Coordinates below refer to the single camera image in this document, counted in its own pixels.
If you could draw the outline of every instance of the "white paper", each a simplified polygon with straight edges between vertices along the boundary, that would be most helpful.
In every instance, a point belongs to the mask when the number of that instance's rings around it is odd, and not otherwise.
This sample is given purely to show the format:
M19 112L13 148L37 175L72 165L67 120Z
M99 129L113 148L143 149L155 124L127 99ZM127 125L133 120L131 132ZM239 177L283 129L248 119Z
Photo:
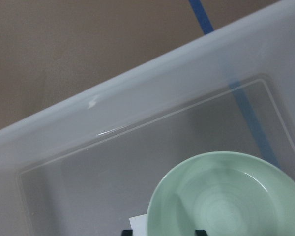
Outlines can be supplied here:
M129 218L133 236L147 236L147 215Z

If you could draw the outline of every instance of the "blue line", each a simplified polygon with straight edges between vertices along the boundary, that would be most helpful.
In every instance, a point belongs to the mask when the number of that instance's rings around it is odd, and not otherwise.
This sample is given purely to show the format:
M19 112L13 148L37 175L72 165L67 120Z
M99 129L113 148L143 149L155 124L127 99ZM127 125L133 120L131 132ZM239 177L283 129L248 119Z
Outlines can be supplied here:
M214 31L214 28L208 18L205 9L200 0L189 0L190 5L195 13L198 22L202 28L204 34L208 34ZM239 81L229 84L230 89L235 89L240 87L241 84ZM238 88L232 91L233 96L236 100L236 103L242 113L242 116L245 118L248 128L252 137L258 145L259 151L264 160L275 165L276 167L280 167L273 149L270 145L269 140L266 137L264 130L260 122L258 121L257 115L252 108L245 91L242 88Z

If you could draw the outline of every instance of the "green bowl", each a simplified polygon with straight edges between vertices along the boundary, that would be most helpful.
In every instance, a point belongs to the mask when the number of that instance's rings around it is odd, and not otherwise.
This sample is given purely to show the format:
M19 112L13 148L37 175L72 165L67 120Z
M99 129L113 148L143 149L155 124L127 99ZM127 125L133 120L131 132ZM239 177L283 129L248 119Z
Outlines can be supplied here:
M170 170L147 211L148 236L295 236L295 183L237 152L209 152Z

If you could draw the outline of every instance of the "clear plastic bin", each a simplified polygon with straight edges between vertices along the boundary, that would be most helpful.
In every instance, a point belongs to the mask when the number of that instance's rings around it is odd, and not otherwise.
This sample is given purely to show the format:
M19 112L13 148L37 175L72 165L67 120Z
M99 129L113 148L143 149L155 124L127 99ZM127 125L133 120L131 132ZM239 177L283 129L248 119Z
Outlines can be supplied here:
M239 151L295 181L295 1L0 131L0 236L119 235L164 174Z

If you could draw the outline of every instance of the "black object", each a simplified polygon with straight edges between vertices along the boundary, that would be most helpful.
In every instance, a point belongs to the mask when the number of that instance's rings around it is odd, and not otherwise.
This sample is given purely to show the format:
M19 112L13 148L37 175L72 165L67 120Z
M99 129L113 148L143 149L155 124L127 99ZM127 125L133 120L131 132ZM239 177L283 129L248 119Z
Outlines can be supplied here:
M123 230L121 236L133 236L133 230Z
M195 236L207 236L207 232L205 230L196 230Z

